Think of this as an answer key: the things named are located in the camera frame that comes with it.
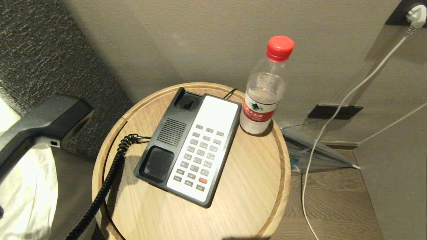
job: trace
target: black wall plate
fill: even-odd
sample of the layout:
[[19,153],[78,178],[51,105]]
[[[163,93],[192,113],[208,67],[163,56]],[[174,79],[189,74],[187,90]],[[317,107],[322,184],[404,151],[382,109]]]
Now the black wall plate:
[[427,0],[402,0],[386,21],[386,25],[409,26],[406,15],[418,5],[427,6]]
[[[308,117],[328,119],[332,117],[337,108],[338,105],[318,104],[313,110],[311,110]],[[362,106],[342,106],[334,119],[348,120],[362,109]]]

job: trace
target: baseboard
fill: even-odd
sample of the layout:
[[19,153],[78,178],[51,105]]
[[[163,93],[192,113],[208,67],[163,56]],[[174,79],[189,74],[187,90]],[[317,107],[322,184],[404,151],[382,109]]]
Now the baseboard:
[[359,143],[356,143],[356,142],[320,141],[320,143],[332,149],[339,149],[339,150],[353,150],[359,146]]

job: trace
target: red bottle cap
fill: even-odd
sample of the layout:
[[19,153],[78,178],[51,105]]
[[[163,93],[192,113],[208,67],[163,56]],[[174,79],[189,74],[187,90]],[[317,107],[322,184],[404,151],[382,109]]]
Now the red bottle cap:
[[267,57],[273,61],[285,61],[292,53],[294,42],[287,36],[274,36],[268,41]]

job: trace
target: black coiled cord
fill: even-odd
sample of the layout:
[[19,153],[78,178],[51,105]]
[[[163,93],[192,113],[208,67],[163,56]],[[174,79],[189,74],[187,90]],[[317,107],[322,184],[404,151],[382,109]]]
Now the black coiled cord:
[[117,153],[114,157],[113,163],[111,164],[110,171],[108,172],[107,177],[102,184],[100,191],[94,199],[94,202],[86,211],[82,219],[76,226],[69,232],[69,234],[65,237],[65,240],[76,240],[79,236],[85,231],[85,229],[89,226],[92,219],[95,217],[99,208],[103,204],[105,197],[107,196],[108,191],[113,184],[114,178],[117,175],[118,170],[121,168],[122,164],[125,161],[125,154],[128,151],[128,148],[134,143],[141,143],[139,139],[148,139],[151,137],[147,136],[138,136],[138,134],[129,134],[125,136],[119,144],[119,148],[117,149]]

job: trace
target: red label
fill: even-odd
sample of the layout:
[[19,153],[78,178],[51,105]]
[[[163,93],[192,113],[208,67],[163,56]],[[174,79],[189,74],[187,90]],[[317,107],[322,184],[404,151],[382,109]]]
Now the red label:
[[269,112],[256,112],[246,104],[246,101],[243,103],[243,113],[247,118],[255,122],[265,122],[270,120],[275,111],[276,109]]

